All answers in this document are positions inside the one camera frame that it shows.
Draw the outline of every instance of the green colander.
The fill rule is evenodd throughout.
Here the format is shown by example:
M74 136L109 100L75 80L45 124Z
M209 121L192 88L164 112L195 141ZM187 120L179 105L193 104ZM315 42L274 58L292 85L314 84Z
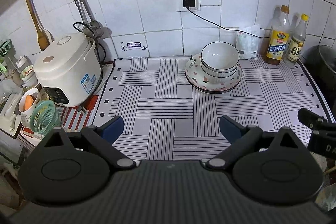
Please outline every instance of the green colander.
M39 102L31 114L29 125L33 132L41 135L47 135L54 127L59 127L61 121L54 102Z

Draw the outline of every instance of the bottle label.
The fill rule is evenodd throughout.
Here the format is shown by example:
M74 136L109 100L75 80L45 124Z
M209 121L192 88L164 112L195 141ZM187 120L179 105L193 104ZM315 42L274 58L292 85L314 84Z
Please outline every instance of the bottle label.
M290 61L296 62L298 60L302 46L303 46L303 42L304 41L298 40L292 37L292 40L289 44L288 52L287 52L287 58Z
M284 49L286 48L288 37L288 33L273 30L266 56L268 58L281 60Z

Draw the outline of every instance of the transparent plastic bag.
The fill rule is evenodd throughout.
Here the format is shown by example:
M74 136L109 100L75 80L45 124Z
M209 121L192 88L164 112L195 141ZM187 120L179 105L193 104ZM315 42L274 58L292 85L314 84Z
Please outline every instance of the transparent plastic bag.
M239 30L261 36L260 25L254 25ZM258 60L257 51L261 38L236 31L236 49L239 52L239 59Z

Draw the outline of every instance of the yellow bottle cap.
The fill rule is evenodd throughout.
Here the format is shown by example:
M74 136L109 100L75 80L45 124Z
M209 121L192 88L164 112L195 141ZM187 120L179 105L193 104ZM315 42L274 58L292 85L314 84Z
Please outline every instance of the yellow bottle cap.
M302 14L302 15L301 15L301 19L302 19L303 21L308 21L308 18L309 18L309 16L307 16L306 14Z

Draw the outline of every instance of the white rice cooker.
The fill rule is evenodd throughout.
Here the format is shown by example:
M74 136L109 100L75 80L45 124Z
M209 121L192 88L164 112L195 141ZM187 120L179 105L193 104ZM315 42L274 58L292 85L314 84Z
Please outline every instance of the white rice cooker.
M83 33L55 40L40 54L34 71L56 104L78 106L94 91L100 77L95 43Z

